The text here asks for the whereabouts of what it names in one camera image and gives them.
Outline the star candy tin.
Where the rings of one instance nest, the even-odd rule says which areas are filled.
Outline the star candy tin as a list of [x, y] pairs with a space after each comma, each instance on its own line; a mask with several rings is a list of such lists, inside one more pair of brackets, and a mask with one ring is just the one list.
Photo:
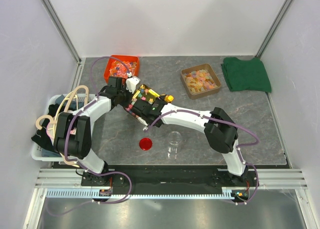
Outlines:
[[157, 109], [160, 112], [160, 115], [162, 114], [162, 109], [165, 105], [167, 105], [168, 103], [165, 102], [164, 97], [161, 96], [160, 94], [158, 94], [157, 92], [155, 92], [153, 89], [151, 89], [149, 86], [142, 84], [134, 93], [133, 93], [133, 97], [131, 100], [131, 103], [129, 104], [129, 106], [127, 108], [125, 108], [125, 110], [131, 114], [132, 116], [139, 118], [139, 116], [135, 115], [132, 112], [132, 107], [133, 104], [137, 101], [137, 100], [144, 100], [149, 102], [150, 104], [153, 104], [154, 106], [157, 106]]

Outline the yellow plastic scoop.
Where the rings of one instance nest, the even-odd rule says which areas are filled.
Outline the yellow plastic scoop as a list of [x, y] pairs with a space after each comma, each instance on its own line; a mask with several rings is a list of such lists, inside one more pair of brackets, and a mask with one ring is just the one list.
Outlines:
[[173, 100], [174, 100], [174, 97], [172, 95], [166, 95], [164, 97], [164, 100], [167, 102], [167, 103], [172, 103]]

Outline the orange candy box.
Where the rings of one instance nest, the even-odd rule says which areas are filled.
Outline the orange candy box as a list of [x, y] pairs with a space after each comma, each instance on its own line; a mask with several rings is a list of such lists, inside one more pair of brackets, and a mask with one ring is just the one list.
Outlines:
[[131, 73], [132, 76], [138, 76], [140, 69], [140, 61], [137, 56], [132, 55], [112, 55], [112, 57], [117, 58], [120, 61], [110, 58], [106, 65], [104, 71], [104, 79], [107, 83], [109, 77], [121, 77], [128, 78], [128, 73]]

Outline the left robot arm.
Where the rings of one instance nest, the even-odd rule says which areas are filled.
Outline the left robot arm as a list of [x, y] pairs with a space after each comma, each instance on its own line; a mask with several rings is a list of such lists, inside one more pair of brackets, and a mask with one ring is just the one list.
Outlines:
[[99, 186], [109, 182], [110, 174], [108, 164], [92, 149], [92, 126], [116, 106], [128, 107], [139, 83], [136, 76], [127, 79], [112, 76], [87, 105], [73, 113], [62, 112], [58, 116], [54, 149], [66, 162], [92, 174], [92, 180]]

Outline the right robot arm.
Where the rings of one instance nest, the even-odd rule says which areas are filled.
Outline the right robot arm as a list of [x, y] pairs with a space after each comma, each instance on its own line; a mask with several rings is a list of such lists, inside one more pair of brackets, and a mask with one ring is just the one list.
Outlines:
[[212, 111], [191, 110], [162, 99], [156, 99], [152, 103], [138, 99], [128, 106], [128, 112], [147, 129], [176, 125], [203, 133], [209, 146], [222, 154], [230, 182], [240, 186], [247, 180], [248, 167], [237, 150], [238, 129], [223, 109], [215, 107]]

